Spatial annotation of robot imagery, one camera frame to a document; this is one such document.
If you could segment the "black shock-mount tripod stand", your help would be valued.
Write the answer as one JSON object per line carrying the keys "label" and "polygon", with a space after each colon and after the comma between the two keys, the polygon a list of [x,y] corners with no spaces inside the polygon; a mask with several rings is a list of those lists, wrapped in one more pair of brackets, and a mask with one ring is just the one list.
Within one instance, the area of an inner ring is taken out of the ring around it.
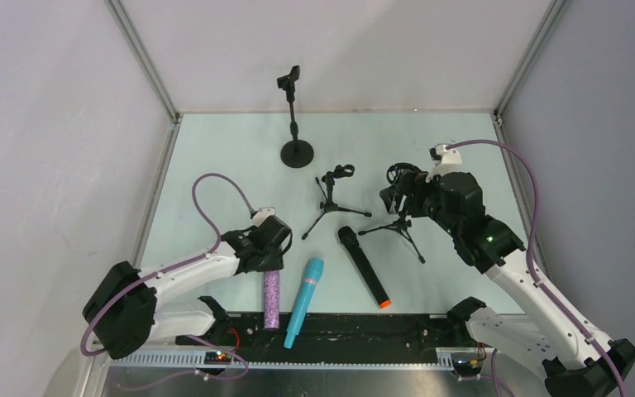
{"label": "black shock-mount tripod stand", "polygon": [[[397,163],[395,165],[391,165],[386,171],[386,179],[389,181],[390,184],[393,184],[400,171],[415,170],[415,169],[416,167],[414,165],[410,165],[409,163]],[[399,218],[393,221],[392,223],[371,228],[371,229],[367,229],[367,230],[358,231],[357,235],[361,237],[366,234],[377,232],[380,230],[388,230],[391,232],[396,232],[399,236],[403,237],[413,247],[413,249],[415,250],[418,256],[419,261],[422,264],[425,264],[426,263],[425,258],[420,253],[420,250],[417,248],[417,245],[415,244],[414,240],[411,238],[409,234],[408,229],[411,226],[412,226],[412,221],[407,219],[407,216],[404,213],[400,213]]]}

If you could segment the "purple glitter microphone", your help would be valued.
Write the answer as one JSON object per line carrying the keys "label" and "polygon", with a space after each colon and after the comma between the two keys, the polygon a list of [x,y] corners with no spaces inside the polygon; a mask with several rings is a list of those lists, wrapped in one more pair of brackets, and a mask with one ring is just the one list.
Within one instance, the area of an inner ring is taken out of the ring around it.
{"label": "purple glitter microphone", "polygon": [[264,329],[278,329],[280,315],[280,272],[278,270],[264,273],[263,294]]}

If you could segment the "small black tripod microphone stand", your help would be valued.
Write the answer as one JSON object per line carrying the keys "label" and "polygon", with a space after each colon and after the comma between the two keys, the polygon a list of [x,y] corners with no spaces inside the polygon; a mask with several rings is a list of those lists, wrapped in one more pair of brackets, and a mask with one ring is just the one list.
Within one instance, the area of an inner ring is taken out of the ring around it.
{"label": "small black tripod microphone stand", "polygon": [[329,213],[343,212],[343,213],[355,213],[367,218],[371,218],[373,214],[371,212],[359,211],[352,208],[345,208],[340,206],[334,201],[333,192],[337,179],[350,178],[356,168],[354,165],[336,165],[333,170],[327,171],[322,177],[315,178],[315,182],[320,188],[323,201],[319,204],[321,213],[317,216],[310,228],[301,236],[302,240],[306,240],[310,232],[317,226],[320,220]]}

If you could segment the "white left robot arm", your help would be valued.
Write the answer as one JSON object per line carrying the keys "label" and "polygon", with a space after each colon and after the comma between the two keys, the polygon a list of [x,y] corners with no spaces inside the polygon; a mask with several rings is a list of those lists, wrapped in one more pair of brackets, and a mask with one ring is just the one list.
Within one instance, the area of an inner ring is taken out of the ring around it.
{"label": "white left robot arm", "polygon": [[147,342],[182,335],[202,336],[224,316],[208,296],[181,297],[211,281],[284,267],[293,232],[275,214],[255,214],[250,227],[229,231],[206,251],[173,265],[142,270],[128,261],[114,265],[83,308],[87,335],[112,359],[130,356]]}

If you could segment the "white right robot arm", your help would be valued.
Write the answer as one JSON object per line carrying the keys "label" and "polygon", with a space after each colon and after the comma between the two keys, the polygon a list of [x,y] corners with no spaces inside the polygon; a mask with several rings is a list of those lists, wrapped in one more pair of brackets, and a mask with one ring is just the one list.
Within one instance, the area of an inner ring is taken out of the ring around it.
{"label": "white right robot arm", "polygon": [[626,392],[635,346],[612,339],[566,299],[535,264],[504,222],[487,213],[483,191],[470,173],[428,176],[404,163],[387,172],[380,197],[390,213],[430,218],[451,237],[457,255],[485,275],[523,310],[536,331],[503,320],[469,297],[449,313],[468,336],[526,366],[551,396],[607,396]]}

